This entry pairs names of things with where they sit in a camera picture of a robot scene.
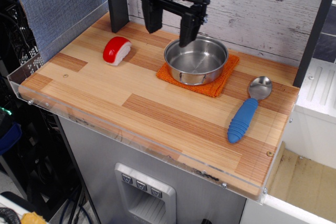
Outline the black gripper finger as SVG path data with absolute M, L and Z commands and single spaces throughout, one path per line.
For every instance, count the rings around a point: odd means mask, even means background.
M 145 27 L 151 34 L 162 28 L 163 8 L 155 0 L 141 0 Z
M 195 12 L 182 14 L 179 46 L 186 47 L 189 43 L 194 41 L 202 24 L 202 13 Z

